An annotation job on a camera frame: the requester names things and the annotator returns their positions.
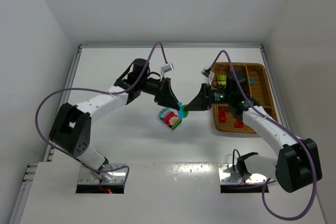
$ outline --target red block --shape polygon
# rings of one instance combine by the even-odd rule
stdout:
[[[218,110],[218,119],[219,119],[219,122],[221,123],[226,122],[226,114],[224,110]]]
[[[169,119],[172,118],[174,115],[175,115],[175,113],[171,111],[171,112],[170,112],[170,113],[163,119],[163,122],[164,122],[165,124],[168,124],[168,123],[169,123]]]
[[[237,120],[236,122],[236,128],[243,128],[244,127],[244,123],[240,120]]]

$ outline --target red wire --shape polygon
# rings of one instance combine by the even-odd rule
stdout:
[[[107,194],[107,192],[105,191],[105,189],[102,188],[102,186],[101,186],[101,181],[99,182],[99,189],[100,189],[101,191],[103,191],[105,194]]]

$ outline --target wicker basket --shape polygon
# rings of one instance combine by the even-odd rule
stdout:
[[[263,65],[257,63],[234,63],[233,64],[236,71],[240,71],[245,74],[247,80],[253,78],[254,84],[250,84],[248,81],[247,93],[258,102],[265,109],[265,111],[276,121],[278,121],[277,113],[275,111],[275,106],[273,103],[272,93],[269,86],[266,69]],[[229,70],[229,64],[226,62],[218,62],[213,68],[215,74],[214,79],[216,80],[217,75],[226,75]],[[226,122],[222,123],[218,118],[218,110],[224,110],[226,114]],[[244,125],[243,128],[237,128],[237,119],[234,118],[230,112],[229,106],[227,104],[217,104],[213,106],[214,120],[216,129],[219,131],[226,132],[244,132],[244,133],[255,133],[250,127]]]

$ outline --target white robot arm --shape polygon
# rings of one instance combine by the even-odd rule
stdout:
[[[132,64],[132,71],[130,71],[130,66],[107,94],[98,95],[75,105],[63,104],[50,130],[49,139],[51,141],[94,170],[102,169],[103,165],[109,162],[90,143],[91,126],[94,122],[114,109],[129,104],[142,91],[154,95],[154,101],[158,105],[177,110],[180,108],[171,89],[169,78],[164,78],[163,74],[157,74],[160,76],[159,79],[150,78],[151,72],[144,59],[136,59]],[[165,72],[172,69],[171,64],[164,67],[162,71]],[[146,74],[140,76],[143,68],[147,68]]]
[[[236,72],[237,79],[246,93],[245,75]],[[202,83],[199,94],[184,108],[186,111],[209,110],[212,104],[226,103],[233,116],[250,126],[274,150],[278,158],[267,158],[256,152],[248,153],[238,158],[237,168],[241,176],[245,174],[263,174],[278,181],[279,185],[291,193],[312,183],[312,170],[308,158],[301,146],[285,132],[266,118],[270,116],[260,103],[249,97],[248,100],[257,113],[248,104],[238,89],[233,73],[227,73],[225,89],[211,89],[207,83]],[[317,180],[322,178],[320,158],[316,143],[312,139],[302,140],[307,148],[316,170]]]

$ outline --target green block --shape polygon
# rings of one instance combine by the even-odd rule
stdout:
[[[181,106],[181,109],[182,109],[182,111],[183,111],[183,115],[184,115],[184,118],[186,118],[187,116],[188,116],[188,111],[184,111],[184,108],[187,106],[187,104],[185,104],[185,105],[182,105]]]
[[[226,86],[226,81],[218,81],[220,85]]]
[[[224,74],[217,75],[217,81],[225,81],[226,82],[226,75],[224,75]]]
[[[182,119],[179,119],[173,126],[172,126],[172,130],[176,129],[179,124],[182,123]]]

